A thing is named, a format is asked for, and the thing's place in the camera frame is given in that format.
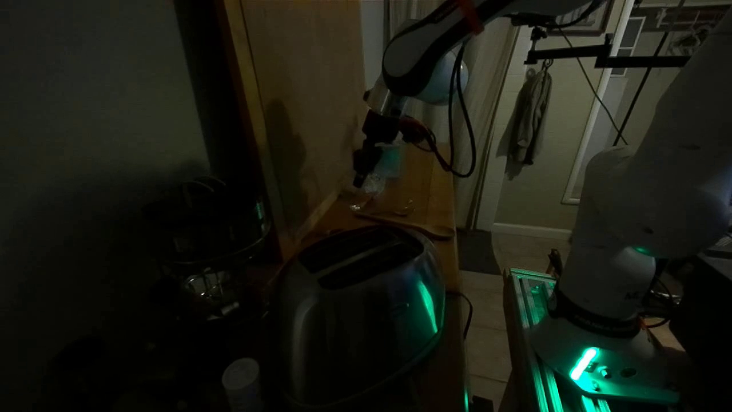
toaster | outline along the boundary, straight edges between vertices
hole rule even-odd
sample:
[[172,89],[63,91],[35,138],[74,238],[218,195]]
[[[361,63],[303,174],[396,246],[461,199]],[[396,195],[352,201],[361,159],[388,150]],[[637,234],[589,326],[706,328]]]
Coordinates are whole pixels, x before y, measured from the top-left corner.
[[383,225],[334,234],[272,282],[270,372],[294,409],[348,407],[429,358],[444,311],[447,288],[424,236]]

hanging towel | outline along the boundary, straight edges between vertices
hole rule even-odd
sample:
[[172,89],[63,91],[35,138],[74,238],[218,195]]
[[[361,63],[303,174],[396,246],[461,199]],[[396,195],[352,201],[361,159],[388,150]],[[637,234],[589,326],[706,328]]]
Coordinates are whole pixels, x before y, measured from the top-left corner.
[[540,133],[547,114],[551,76],[550,64],[540,72],[528,69],[520,91],[515,112],[505,128],[511,171],[520,174],[524,166],[533,166],[539,155]]

cable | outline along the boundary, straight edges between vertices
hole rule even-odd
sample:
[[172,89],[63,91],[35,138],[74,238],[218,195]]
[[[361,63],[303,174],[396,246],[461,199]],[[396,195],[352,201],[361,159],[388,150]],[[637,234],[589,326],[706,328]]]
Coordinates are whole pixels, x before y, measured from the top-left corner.
[[556,274],[556,277],[560,277],[560,274],[565,272],[564,255],[560,255],[556,247],[551,247],[551,251],[550,251],[547,272],[550,272],[550,274]]
[[[685,9],[685,3],[686,3],[686,0],[680,0],[676,20],[680,20],[683,9]],[[670,34],[670,24],[667,25],[664,37],[662,37],[662,41],[659,41],[659,47],[656,47],[651,64],[646,66],[646,73],[643,73],[642,84],[639,84],[639,89],[637,89],[637,93],[634,93],[634,98],[632,98],[632,106],[629,106],[628,112],[624,112],[624,120],[622,120],[621,131],[619,131],[619,135],[616,135],[616,139],[613,139],[613,146],[619,146],[619,139],[622,138],[622,131],[624,131],[628,121],[632,120],[632,114],[634,114],[634,109],[637,109],[637,104],[639,104],[639,98],[642,98],[642,93],[643,93],[643,89],[646,89],[647,76],[651,76],[651,72],[655,69],[655,63],[656,63],[656,58],[659,58],[659,53],[662,53],[668,34]]]
[[459,291],[456,291],[456,296],[459,296],[463,303],[468,303],[468,321],[465,321],[465,328],[463,328],[463,342],[465,342],[465,338],[468,338],[468,333],[472,330],[476,306],[473,306],[473,303],[472,303],[465,294],[459,294]]
[[438,163],[440,163],[440,167],[441,167],[444,171],[456,174],[452,161],[447,161],[447,159],[440,153],[438,138],[435,138],[435,133],[433,133],[429,127],[419,124],[419,121],[413,120],[413,117],[403,117],[403,120],[400,120],[400,131],[403,131],[406,135],[409,135],[409,143],[413,143],[416,150],[422,150],[422,151],[433,151],[435,159],[438,159]]
[[662,319],[659,323],[651,323],[651,326],[646,326],[647,330],[655,330],[655,328],[662,328],[662,326],[667,326],[670,319]]
[[[559,33],[565,37],[568,47],[574,48],[574,43],[571,41],[571,37],[568,37],[564,30],[559,30]],[[586,64],[583,64],[579,58],[574,58],[574,59],[578,59],[578,64],[579,64],[579,69],[581,69],[581,76],[586,77],[586,83],[589,83],[596,101],[602,106],[604,114],[606,114],[608,121],[613,124],[616,139],[621,138],[621,139],[628,144],[628,139],[622,138],[622,133],[621,133],[621,128],[619,128],[619,121],[616,121],[613,112],[611,112],[608,106],[599,98],[599,93],[598,93],[598,89],[596,89],[596,84],[592,84],[592,81],[591,81],[591,76],[589,76]]]
[[[461,47],[461,50],[456,56],[456,64],[454,64],[454,73],[452,73],[452,89],[449,89],[449,139],[452,139],[452,166],[449,166],[449,171],[454,171],[459,179],[470,179],[476,171],[476,133],[473,133],[473,124],[472,124],[472,117],[468,112],[468,104],[465,104],[465,93],[463,93],[463,84],[461,84],[463,83],[461,63],[463,63],[468,43],[470,43],[470,40],[463,41],[463,47]],[[459,171],[456,170],[456,127],[454,127],[456,87],[459,87],[459,101],[461,101],[463,120],[468,124],[470,144],[472,144],[472,163],[470,163],[468,171]]]

cabinet door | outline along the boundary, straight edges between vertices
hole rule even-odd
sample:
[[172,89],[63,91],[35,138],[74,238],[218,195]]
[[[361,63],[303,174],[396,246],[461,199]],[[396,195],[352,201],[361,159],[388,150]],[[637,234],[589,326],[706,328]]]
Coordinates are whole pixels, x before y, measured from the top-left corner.
[[220,20],[247,139],[288,256],[350,184],[366,109],[359,3],[220,0]]

robotic arm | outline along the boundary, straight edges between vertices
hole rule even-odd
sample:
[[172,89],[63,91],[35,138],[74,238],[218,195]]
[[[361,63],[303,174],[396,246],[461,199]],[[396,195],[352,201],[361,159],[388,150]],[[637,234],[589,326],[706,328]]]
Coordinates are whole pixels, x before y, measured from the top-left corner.
[[554,313],[532,334],[540,359],[583,394],[680,401],[639,311],[655,259],[693,256],[731,227],[731,73],[732,14],[668,87],[642,150],[613,150],[589,166]]
[[447,0],[430,17],[398,33],[388,50],[383,77],[372,89],[365,124],[365,146],[356,151],[356,185],[361,187],[381,161],[381,144],[396,139],[403,104],[419,97],[430,83],[447,84],[435,72],[452,48],[484,24],[508,17],[515,24],[551,24],[556,17],[602,0]]

